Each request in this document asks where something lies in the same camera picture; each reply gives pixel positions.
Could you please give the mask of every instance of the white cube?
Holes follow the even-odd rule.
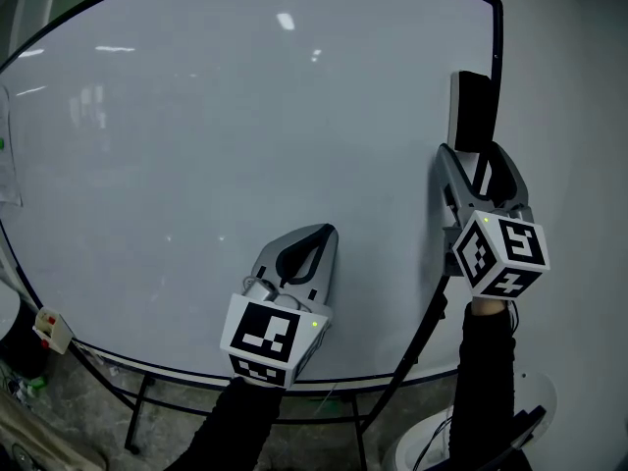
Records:
[[[473,296],[516,300],[550,269],[543,227],[482,211],[473,212],[453,253]]]
[[[233,294],[220,348],[234,374],[287,389],[330,324],[325,316]]]

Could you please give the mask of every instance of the black cable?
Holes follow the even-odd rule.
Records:
[[[449,422],[451,422],[451,417],[448,417],[443,422],[441,422],[439,427],[436,429],[436,431],[432,435],[432,438],[428,441],[428,444],[425,445],[425,448],[423,448],[423,450],[421,450],[419,457],[416,459],[416,462],[414,463],[414,467],[412,468],[412,471],[416,471],[417,469],[419,469],[419,464],[421,463],[421,460],[423,460],[423,457],[425,457],[425,454],[430,449],[430,445],[436,439],[436,436],[438,436],[441,433],[441,431],[447,427],[447,424]]]
[[[514,311],[514,315],[516,317],[516,321],[512,326],[512,333],[514,334],[519,328],[519,309],[517,309],[517,304],[514,303],[514,300],[510,300],[510,304],[512,305],[512,310]]]

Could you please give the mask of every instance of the hand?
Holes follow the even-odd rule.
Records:
[[[474,316],[492,316],[506,308],[505,300],[474,297],[471,302],[471,314]]]

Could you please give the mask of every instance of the whiteboard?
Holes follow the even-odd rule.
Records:
[[[301,378],[392,372],[441,271],[449,78],[491,74],[493,11],[105,0],[54,28],[0,75],[24,202],[0,216],[33,289],[85,343],[224,376],[230,295],[262,247],[331,223],[336,316]],[[422,365],[455,361],[460,323]]]

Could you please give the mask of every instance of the black sleeve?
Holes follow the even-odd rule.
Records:
[[[250,471],[279,416],[282,389],[261,388],[233,379],[189,448],[167,471],[233,469]]]
[[[449,451],[455,469],[474,469],[508,441],[514,410],[515,340],[507,309],[493,316],[464,314],[458,384]]]

